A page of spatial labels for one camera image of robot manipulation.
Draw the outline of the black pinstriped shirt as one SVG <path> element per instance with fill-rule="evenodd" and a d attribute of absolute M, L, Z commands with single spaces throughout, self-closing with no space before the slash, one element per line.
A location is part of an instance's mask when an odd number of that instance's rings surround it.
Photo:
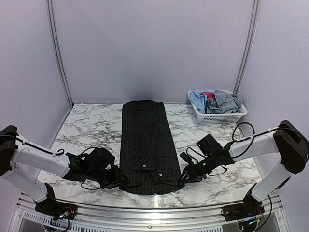
<path fill-rule="evenodd" d="M 141 194 L 167 194 L 184 187 L 164 104 L 130 101 L 122 108 L 120 169 L 128 181 L 119 188 Z"/>

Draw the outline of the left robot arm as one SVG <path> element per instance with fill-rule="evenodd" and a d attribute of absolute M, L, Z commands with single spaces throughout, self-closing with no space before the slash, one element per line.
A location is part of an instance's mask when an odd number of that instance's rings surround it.
<path fill-rule="evenodd" d="M 128 182 L 114 164 L 115 157 L 105 148 L 91 147 L 79 155 L 64 149 L 53 151 L 33 143 L 9 125 L 0 132 L 0 176 L 27 194 L 35 202 L 35 210 L 57 218 L 74 219 L 77 206 L 56 200 L 48 183 L 39 181 L 23 168 L 31 166 L 53 173 L 65 180 L 97 182 L 101 189 L 113 189 Z"/>

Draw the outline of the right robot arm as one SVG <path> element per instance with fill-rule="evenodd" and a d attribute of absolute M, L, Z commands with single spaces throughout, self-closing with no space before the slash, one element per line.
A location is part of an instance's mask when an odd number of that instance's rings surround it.
<path fill-rule="evenodd" d="M 236 162 L 254 158 L 257 166 L 266 162 L 266 157 L 277 156 L 263 174 L 260 182 L 255 183 L 244 196 L 241 203 L 223 207 L 221 214 L 226 221 L 253 217 L 263 213 L 263 200 L 271 193 L 282 188 L 293 175 L 302 172 L 309 160 L 308 139 L 288 120 L 283 120 L 274 128 L 265 132 L 236 140 L 222 146 L 208 134 L 197 143 L 202 152 L 203 160 L 193 162 L 187 153 L 181 158 L 187 162 L 179 182 L 199 182 L 219 166 L 228 166 Z"/>

